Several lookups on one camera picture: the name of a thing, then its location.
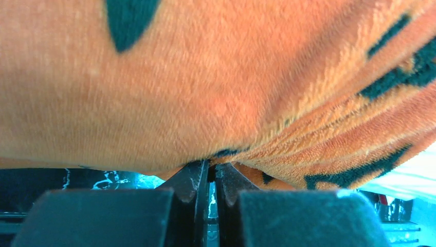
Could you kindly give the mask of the white pillow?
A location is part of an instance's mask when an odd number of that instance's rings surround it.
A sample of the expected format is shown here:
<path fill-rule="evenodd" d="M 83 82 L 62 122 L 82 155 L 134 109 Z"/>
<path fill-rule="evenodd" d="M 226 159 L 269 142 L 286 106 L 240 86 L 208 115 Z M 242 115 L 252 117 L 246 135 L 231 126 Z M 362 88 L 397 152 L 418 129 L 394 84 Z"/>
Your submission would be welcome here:
<path fill-rule="evenodd" d="M 435 203 L 435 143 L 380 178 L 359 189 L 401 200 Z"/>

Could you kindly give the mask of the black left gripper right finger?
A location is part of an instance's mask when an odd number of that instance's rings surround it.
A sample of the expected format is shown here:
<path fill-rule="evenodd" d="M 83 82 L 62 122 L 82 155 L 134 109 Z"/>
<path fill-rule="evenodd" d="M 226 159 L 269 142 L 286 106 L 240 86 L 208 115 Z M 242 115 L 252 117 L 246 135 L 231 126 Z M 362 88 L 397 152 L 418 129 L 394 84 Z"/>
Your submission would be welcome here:
<path fill-rule="evenodd" d="M 220 246 L 389 246 L 369 201 L 339 190 L 261 190 L 215 167 Z"/>

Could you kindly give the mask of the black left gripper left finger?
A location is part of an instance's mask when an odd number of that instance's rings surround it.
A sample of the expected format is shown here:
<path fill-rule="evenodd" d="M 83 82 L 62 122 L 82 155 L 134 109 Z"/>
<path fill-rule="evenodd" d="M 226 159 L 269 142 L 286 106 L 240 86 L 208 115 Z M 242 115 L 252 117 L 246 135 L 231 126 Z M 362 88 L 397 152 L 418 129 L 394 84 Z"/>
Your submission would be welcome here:
<path fill-rule="evenodd" d="M 188 163 L 155 189 L 49 191 L 13 246 L 204 246 L 208 168 Z"/>

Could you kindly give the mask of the orange patterned plush pillowcase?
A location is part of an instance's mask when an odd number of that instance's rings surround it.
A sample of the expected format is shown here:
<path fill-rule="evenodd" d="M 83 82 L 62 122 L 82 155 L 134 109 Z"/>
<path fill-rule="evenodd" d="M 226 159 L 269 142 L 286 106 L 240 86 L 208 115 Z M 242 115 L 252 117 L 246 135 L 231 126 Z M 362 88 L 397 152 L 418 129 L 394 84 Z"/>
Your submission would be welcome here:
<path fill-rule="evenodd" d="M 357 188 L 435 141 L 435 1 L 1 1 L 1 168 Z"/>

